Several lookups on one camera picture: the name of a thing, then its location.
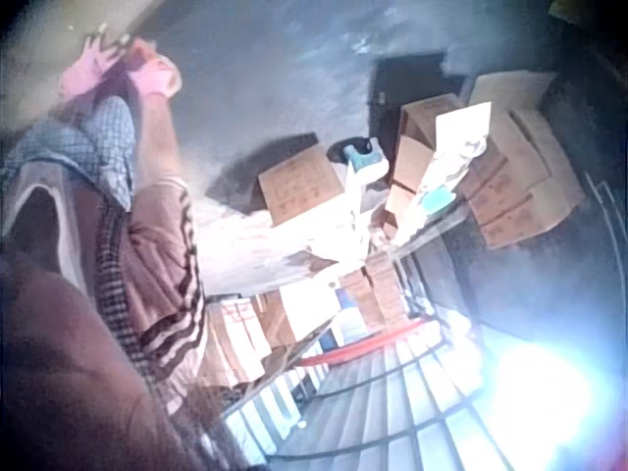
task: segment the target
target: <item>hand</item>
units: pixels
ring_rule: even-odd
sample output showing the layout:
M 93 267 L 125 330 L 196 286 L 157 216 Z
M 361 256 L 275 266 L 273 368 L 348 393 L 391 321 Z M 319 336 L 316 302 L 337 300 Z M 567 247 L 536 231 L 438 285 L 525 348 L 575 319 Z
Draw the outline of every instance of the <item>hand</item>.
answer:
M 179 69 L 167 57 L 158 55 L 154 46 L 136 39 L 130 55 L 131 63 L 142 62 L 139 69 L 129 72 L 140 97 L 159 94 L 170 99 L 181 89 Z
M 64 100 L 87 93 L 98 85 L 103 76 L 126 53 L 129 36 L 125 34 L 109 48 L 102 50 L 107 25 L 85 40 L 80 57 L 61 75 L 61 95 Z

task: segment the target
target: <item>concrete floor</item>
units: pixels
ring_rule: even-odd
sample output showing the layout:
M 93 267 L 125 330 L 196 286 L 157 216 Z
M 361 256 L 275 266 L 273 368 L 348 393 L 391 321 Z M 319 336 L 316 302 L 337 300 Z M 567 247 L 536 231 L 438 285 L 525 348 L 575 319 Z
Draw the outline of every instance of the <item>concrete floor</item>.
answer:
M 304 242 L 277 239 L 258 211 L 260 172 L 316 140 L 371 133 L 390 149 L 399 104 L 550 69 L 559 30 L 540 0 L 166 1 L 138 33 L 183 74 L 173 109 L 207 291 L 307 273 L 286 260 Z

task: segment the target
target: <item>pink glove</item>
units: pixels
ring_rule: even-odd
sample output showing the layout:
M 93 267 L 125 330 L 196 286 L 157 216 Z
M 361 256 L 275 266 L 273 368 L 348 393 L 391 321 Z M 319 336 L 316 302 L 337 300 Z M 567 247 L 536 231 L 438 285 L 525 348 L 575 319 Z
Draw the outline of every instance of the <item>pink glove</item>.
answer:
M 128 35 L 101 50 L 106 28 L 107 25 L 103 24 L 87 37 L 80 57 L 61 75 L 61 96 L 64 100 L 71 100 L 95 88 L 105 73 L 125 55 L 124 45 L 129 40 Z
M 181 73 L 167 57 L 153 56 L 137 71 L 129 72 L 140 97 L 151 94 L 170 99 L 182 87 Z

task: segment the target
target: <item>bright light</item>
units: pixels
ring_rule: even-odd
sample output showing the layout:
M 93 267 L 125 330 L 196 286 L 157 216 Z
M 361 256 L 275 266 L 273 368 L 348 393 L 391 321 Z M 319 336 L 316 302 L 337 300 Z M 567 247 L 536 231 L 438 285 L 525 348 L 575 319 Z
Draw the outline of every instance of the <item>bright light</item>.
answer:
M 499 360 L 496 436 L 521 469 L 544 469 L 556 446 L 574 439 L 591 400 L 587 380 L 572 365 L 537 345 L 514 348 Z

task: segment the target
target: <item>person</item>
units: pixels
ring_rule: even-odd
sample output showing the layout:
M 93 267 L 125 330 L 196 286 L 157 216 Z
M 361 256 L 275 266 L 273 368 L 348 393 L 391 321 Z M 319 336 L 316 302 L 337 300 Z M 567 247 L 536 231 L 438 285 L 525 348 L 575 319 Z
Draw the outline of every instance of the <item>person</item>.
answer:
M 169 105 L 181 74 L 104 35 L 3 162 L 3 439 L 21 469 L 233 469 L 170 420 L 207 342 Z

